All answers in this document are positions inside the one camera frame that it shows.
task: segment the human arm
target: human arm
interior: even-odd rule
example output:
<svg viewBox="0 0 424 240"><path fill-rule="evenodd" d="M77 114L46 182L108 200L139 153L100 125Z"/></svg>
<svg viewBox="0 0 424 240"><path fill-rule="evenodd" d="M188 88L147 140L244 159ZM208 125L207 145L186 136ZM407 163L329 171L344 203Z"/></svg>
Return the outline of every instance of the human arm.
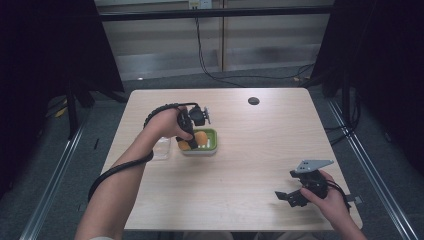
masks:
<svg viewBox="0 0 424 240"><path fill-rule="evenodd" d="M178 109L156 114L112 167L147 156L161 137L191 135L177 124ZM121 239L125 223L137 198L145 164L131 167L106 178L94 192L79 223L75 239L104 236Z"/></svg>
<svg viewBox="0 0 424 240"><path fill-rule="evenodd" d="M333 177L325 171L320 170L320 172L327 180L334 181ZM300 189L300 192L306 199L318 206L324 217L327 218L343 240L366 239L350 216L339 191L329 187L327 197L324 199L319 198L306 188Z"/></svg>

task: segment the clear plastic cup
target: clear plastic cup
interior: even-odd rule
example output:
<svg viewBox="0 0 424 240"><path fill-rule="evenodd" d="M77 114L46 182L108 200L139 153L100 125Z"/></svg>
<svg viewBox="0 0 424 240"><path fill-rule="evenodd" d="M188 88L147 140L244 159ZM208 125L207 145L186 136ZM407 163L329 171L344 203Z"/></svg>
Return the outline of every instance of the clear plastic cup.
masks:
<svg viewBox="0 0 424 240"><path fill-rule="evenodd" d="M153 147L153 160L164 160L168 158L169 149L171 147L171 139L162 137Z"/></svg>

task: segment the gray carpet floor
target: gray carpet floor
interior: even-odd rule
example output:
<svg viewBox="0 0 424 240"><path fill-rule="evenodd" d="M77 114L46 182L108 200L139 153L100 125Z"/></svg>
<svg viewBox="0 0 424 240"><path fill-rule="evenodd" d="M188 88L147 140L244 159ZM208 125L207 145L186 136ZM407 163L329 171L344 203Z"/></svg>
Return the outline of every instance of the gray carpet floor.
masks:
<svg viewBox="0 0 424 240"><path fill-rule="evenodd" d="M246 70L231 73L216 73L215 76L292 76L298 68ZM241 77L225 79L249 88L297 87L299 82L293 78L269 79L261 77ZM147 79L124 82L129 96L135 89L178 89L178 88L227 88L240 87L212 80L204 74L190 76ZM315 107L324 127L335 127L334 118L327 99L321 93L321 86L309 88ZM101 94L93 93L96 103L91 109L78 108L80 119L87 117L79 144L72 156L67 170L60 182L60 188L38 239L72 239L77 224L87 202L88 189L98 176L107 156L125 104L117 103ZM52 99L52 103L61 98ZM340 93L335 97L339 101ZM58 160L67 144L69 134L67 113L62 117L49 117L43 134L34 148L32 158L15 182L12 191L0 201L0 239L19 239L31 214L37 206ZM375 164L378 172L389 187L393 196L409 218L412 227L420 238L424 238L424 177L417 173L393 143L386 141L384 128L372 113L362 108L361 119L355 130L364 148ZM328 134L329 140L341 136L341 131ZM390 215L376 194L355 153L346 140L333 146L342 172L351 192L360 195L364 203L358 205L362 217L363 231L369 239L401 239ZM251 239L253 233L234 233L236 239ZM339 239L333 232L321 233L323 239ZM182 234L159 232L126 232L124 239L181 239Z"/></svg>

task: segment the electrical outlet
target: electrical outlet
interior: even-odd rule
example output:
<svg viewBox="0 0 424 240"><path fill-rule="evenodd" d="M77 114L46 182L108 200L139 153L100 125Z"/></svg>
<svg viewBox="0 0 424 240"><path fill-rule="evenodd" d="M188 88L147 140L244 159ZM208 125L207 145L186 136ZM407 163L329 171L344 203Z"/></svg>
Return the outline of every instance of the electrical outlet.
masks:
<svg viewBox="0 0 424 240"><path fill-rule="evenodd" d="M200 9L200 0L188 0L188 9Z"/></svg>
<svg viewBox="0 0 424 240"><path fill-rule="evenodd" d="M212 0L200 0L200 9L212 9Z"/></svg>

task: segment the wooden table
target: wooden table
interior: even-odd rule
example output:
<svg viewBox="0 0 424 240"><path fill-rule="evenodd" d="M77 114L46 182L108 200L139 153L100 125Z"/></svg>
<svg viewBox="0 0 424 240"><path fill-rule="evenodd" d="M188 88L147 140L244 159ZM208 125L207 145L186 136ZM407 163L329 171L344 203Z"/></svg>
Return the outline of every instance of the wooden table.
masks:
<svg viewBox="0 0 424 240"><path fill-rule="evenodd" d="M248 99L257 97L258 105ZM290 176L304 159L334 160L323 168L348 194L340 167L307 90L300 88L137 90L131 94L103 171L166 103L197 102L218 133L213 156L185 156L174 139L168 159L147 164L126 229L332 230L313 204L290 207L274 191L301 187ZM351 215L362 227L354 204Z"/></svg>

